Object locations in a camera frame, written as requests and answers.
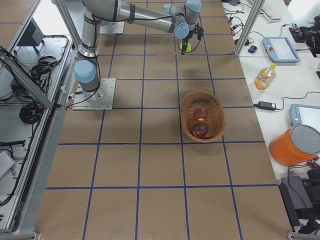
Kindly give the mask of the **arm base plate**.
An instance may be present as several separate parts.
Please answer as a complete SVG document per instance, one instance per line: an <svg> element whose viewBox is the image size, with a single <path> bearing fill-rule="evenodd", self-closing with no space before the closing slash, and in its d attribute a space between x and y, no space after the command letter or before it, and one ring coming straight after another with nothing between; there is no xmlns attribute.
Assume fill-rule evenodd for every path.
<svg viewBox="0 0 320 240"><path fill-rule="evenodd" d="M124 31L124 22L101 21L100 35L121 35Z"/></svg>
<svg viewBox="0 0 320 240"><path fill-rule="evenodd" d="M91 96L93 93L83 91L78 84L77 91L81 93L74 97L74 105L71 107L74 111L112 110L115 88L115 78L102 78L99 89L97 92L93 91L94 95Z"/></svg>

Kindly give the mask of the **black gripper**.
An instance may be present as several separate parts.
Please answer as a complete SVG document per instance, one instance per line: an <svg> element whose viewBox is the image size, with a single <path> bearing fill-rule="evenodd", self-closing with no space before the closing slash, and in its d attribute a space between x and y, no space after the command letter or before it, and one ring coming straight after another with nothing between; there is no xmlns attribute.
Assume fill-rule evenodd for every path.
<svg viewBox="0 0 320 240"><path fill-rule="evenodd" d="M198 40L202 39L202 37L204 35L204 29L202 26L200 26L199 23L197 23L194 26L194 29L190 30L188 35L182 40L181 48L180 48L181 55L186 54L186 52L188 50L188 40L191 39L193 37L193 35L196 35Z"/></svg>

